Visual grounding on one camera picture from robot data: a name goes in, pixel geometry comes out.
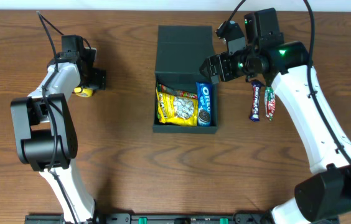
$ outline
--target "dark blue wrapper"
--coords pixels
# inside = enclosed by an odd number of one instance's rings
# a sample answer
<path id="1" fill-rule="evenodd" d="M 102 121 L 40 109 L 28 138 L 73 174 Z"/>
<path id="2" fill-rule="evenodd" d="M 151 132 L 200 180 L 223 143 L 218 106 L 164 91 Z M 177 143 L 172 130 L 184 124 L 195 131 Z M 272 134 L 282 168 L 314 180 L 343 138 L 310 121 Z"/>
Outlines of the dark blue wrapper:
<path id="1" fill-rule="evenodd" d="M 260 104 L 260 88 L 263 86 L 261 82 L 259 81 L 252 81 L 251 83 L 253 87 L 253 102 L 251 105 L 251 112 L 249 118 L 254 121 L 260 121 L 260 118 L 258 116 L 258 108 Z"/>
<path id="2" fill-rule="evenodd" d="M 212 122 L 212 84 L 196 83 L 198 91 L 198 126 L 210 126 Z"/>

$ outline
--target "green light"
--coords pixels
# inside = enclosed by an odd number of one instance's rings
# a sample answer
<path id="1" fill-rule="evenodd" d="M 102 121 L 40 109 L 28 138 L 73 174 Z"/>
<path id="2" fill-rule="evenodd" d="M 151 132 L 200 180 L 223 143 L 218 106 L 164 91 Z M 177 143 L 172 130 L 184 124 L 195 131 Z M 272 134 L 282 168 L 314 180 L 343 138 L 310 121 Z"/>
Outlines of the green light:
<path id="1" fill-rule="evenodd" d="M 286 50 L 279 50 L 279 53 L 283 56 L 286 53 Z"/>

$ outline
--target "white wall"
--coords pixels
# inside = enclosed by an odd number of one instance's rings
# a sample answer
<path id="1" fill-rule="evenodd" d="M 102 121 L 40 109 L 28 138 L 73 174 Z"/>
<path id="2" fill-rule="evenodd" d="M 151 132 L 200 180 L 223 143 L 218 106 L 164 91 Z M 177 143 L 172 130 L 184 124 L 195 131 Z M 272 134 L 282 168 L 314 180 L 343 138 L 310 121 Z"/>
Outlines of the white wall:
<path id="1" fill-rule="evenodd" d="M 231 11 L 240 0 L 0 0 L 0 9 Z M 351 12 L 351 0 L 310 0 L 313 11 Z M 303 0 L 247 0 L 241 11 L 305 11 Z"/>

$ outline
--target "blue oreo package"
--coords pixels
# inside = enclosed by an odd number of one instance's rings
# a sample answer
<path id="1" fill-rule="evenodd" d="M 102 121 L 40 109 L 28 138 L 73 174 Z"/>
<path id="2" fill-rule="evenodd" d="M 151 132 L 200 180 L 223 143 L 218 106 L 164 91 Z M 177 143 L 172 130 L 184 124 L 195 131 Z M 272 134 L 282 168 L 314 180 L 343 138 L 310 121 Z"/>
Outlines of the blue oreo package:
<path id="1" fill-rule="evenodd" d="M 198 126 L 210 126 L 212 122 L 212 84 L 196 83 L 198 91 Z"/>

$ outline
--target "cookie image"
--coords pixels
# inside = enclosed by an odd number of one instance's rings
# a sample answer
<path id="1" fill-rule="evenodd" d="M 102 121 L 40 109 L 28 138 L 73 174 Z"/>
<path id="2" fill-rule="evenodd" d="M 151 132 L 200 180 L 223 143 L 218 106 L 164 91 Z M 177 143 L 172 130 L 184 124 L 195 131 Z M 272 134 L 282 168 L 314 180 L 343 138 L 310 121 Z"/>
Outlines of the cookie image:
<path id="1" fill-rule="evenodd" d="M 203 122 L 209 123 L 210 122 L 210 114 L 206 110 L 199 111 L 199 119 Z"/>

